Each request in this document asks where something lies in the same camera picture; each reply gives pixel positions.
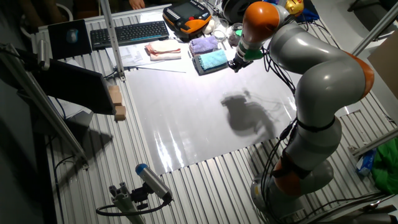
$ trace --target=folded towel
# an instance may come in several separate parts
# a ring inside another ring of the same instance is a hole
[[[192,61],[199,75],[217,72],[227,67],[224,50],[194,56]]]
[[[206,37],[193,39],[189,43],[191,53],[193,55],[205,54],[218,48],[216,37]]]
[[[145,46],[150,60],[181,59],[180,43],[176,40],[163,40],[151,42]]]
[[[181,59],[181,53],[164,53],[164,54],[151,54],[150,60],[173,60]]]
[[[149,43],[146,47],[153,54],[181,51],[181,44],[177,40],[162,40]]]
[[[227,59],[224,50],[207,53],[200,56],[200,66],[204,70],[226,64]]]

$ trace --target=white towel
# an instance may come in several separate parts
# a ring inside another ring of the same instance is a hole
[[[177,40],[155,41],[149,43],[149,47],[153,53],[181,51],[180,43]]]
[[[151,42],[145,48],[151,61],[181,59],[181,44],[176,40]]]

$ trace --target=monitor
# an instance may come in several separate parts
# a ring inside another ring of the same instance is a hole
[[[17,49],[27,66],[37,66],[37,54]],[[115,108],[102,74],[50,59],[47,71],[32,74],[48,96],[82,105],[99,114],[115,114]]]

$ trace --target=purple towel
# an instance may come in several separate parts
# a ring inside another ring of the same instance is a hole
[[[218,48],[218,43],[214,36],[193,39],[189,44],[193,55],[205,54]]]

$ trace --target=keyboard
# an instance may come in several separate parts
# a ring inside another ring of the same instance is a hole
[[[119,46],[163,40],[169,37],[164,21],[115,27],[115,31]],[[93,50],[112,47],[107,29],[92,30],[90,36]]]

